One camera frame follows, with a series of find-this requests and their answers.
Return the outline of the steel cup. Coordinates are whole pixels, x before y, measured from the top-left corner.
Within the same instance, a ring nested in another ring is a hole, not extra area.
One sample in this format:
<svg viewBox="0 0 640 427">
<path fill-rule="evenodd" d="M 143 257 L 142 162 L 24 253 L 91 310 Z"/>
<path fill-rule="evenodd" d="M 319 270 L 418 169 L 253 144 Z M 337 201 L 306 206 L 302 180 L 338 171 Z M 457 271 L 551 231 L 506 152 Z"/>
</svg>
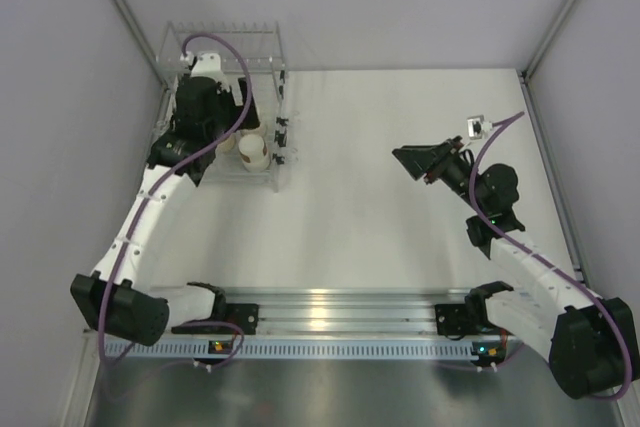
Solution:
<svg viewBox="0 0 640 427">
<path fill-rule="evenodd" d="M 249 172 L 262 172 L 270 165 L 270 154 L 264 139 L 257 134 L 242 136 L 238 150 L 245 169 Z"/>
<path fill-rule="evenodd" d="M 241 130 L 241 135 L 242 136 L 246 136 L 246 135 L 258 135 L 261 137 L 264 137 L 266 135 L 266 126 L 265 125 L 260 125 L 257 128 L 254 129 L 242 129 Z"/>
<path fill-rule="evenodd" d="M 227 139 L 220 142 L 216 147 L 218 154 L 224 154 L 231 151 L 236 145 L 236 137 L 234 134 L 230 135 Z"/>
</svg>

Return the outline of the steel cup front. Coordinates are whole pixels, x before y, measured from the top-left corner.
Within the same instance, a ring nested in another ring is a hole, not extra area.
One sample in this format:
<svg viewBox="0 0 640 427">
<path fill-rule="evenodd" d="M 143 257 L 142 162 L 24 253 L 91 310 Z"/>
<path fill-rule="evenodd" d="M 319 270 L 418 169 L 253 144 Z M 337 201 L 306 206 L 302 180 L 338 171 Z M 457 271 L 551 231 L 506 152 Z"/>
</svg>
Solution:
<svg viewBox="0 0 640 427">
<path fill-rule="evenodd" d="M 238 150 L 245 169 L 249 172 L 262 172 L 270 165 L 270 154 L 264 139 L 257 134 L 242 136 Z"/>
</svg>

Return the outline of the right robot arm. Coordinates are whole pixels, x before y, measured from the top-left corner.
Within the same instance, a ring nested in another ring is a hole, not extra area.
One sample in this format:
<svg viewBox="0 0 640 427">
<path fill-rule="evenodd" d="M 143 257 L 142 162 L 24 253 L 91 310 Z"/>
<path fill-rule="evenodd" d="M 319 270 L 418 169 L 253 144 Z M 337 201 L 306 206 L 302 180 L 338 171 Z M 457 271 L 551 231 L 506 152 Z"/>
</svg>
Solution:
<svg viewBox="0 0 640 427">
<path fill-rule="evenodd" d="M 414 180 L 441 181 L 475 210 L 466 221 L 470 243 L 506 274 L 466 295 L 473 329 L 504 329 L 518 337 L 573 399 L 608 389 L 624 394 L 638 380 L 630 307 L 618 297 L 599 296 L 539 252 L 513 210 L 519 199 L 513 167 L 497 163 L 475 172 L 477 161 L 460 137 L 405 145 L 392 154 Z"/>
</svg>

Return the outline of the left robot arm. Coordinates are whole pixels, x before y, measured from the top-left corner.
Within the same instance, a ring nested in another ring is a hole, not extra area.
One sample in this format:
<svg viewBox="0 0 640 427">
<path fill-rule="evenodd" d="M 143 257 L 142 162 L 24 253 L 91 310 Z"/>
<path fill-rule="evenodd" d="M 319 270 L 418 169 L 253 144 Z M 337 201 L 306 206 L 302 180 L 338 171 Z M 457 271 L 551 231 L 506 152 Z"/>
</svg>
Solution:
<svg viewBox="0 0 640 427">
<path fill-rule="evenodd" d="M 174 333 L 233 332 L 226 295 L 210 283 L 156 287 L 154 271 L 174 223 L 195 193 L 218 146 L 243 129 L 255 107 L 253 80 L 237 81 L 242 101 L 222 77 L 185 74 L 165 131 L 152 143 L 141 185 L 104 257 L 73 279 L 70 292 L 101 340 L 152 346 Z"/>
</svg>

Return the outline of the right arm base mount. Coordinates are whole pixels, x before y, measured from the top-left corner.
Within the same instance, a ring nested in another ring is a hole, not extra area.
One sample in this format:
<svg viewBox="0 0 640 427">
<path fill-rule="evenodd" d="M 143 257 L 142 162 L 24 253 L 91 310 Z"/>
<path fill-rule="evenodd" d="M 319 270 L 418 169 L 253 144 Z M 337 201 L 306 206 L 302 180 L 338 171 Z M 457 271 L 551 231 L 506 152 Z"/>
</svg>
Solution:
<svg viewBox="0 0 640 427">
<path fill-rule="evenodd" d="M 449 340 L 459 341 L 478 333 L 464 304 L 444 303 L 434 306 L 437 334 Z"/>
</svg>

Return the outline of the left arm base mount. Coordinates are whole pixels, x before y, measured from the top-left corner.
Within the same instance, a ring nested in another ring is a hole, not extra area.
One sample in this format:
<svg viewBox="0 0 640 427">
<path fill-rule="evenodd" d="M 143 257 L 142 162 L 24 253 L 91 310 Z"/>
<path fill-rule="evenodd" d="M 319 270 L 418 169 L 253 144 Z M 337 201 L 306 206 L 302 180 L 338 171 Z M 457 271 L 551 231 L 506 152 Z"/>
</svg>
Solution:
<svg viewBox="0 0 640 427">
<path fill-rule="evenodd" d="M 227 303 L 222 320 L 240 327 L 246 335 L 255 335 L 260 306 L 256 303 Z"/>
</svg>

